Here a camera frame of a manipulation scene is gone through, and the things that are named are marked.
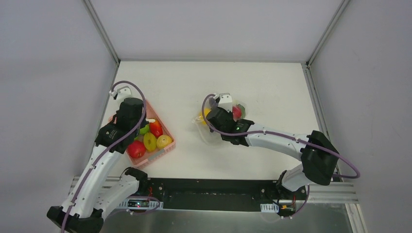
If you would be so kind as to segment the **clear zip top bag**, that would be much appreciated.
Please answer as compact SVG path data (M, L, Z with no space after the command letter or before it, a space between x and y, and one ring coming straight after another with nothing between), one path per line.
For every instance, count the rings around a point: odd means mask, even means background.
M214 109L214 108L217 108L217 103L215 102L215 99L214 99L216 96L217 96L217 94L214 94L213 97L207 98L207 101L206 101L206 104L205 104L204 108L210 108L211 110ZM241 108L241 110L242 110L241 119L244 119L246 117L247 113L248 113L248 107L247 107L246 103L244 103L241 100L233 98L233 105L238 105ZM199 132L199 135L200 135L201 139L207 145L216 146L218 144L221 144L223 142L221 136L216 132L212 132L207 125L203 125L201 123L198 123L197 120L196 120L197 116L195 118L193 118L192 123L195 124L195 126L197 127L197 130Z

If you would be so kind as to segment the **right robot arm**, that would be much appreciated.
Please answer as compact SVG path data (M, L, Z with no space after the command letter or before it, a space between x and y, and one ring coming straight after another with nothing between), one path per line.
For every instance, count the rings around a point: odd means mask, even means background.
M233 145L260 147L288 155L300 162L281 173L276 194L288 199L300 187L316 183L327 186L337 165L338 151L320 131L311 134L276 132L251 120L234 120L232 113L218 107L206 115L209 127Z

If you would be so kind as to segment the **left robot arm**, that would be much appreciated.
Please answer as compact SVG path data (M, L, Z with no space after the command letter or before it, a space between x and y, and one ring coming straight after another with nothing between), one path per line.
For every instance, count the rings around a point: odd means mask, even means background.
M133 167L103 195L99 192L111 169L147 125L146 102L125 98L113 119L100 128L90 160L67 199L47 212L62 232L98 233L108 215L127 197L143 196L148 190L148 175Z

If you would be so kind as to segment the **white fake radish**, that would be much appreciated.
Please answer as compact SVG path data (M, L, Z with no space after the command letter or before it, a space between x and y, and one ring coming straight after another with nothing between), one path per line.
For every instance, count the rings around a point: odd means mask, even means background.
M156 119L154 119L154 118L147 118L146 119L146 122L148 122L148 123L155 123L157 120Z

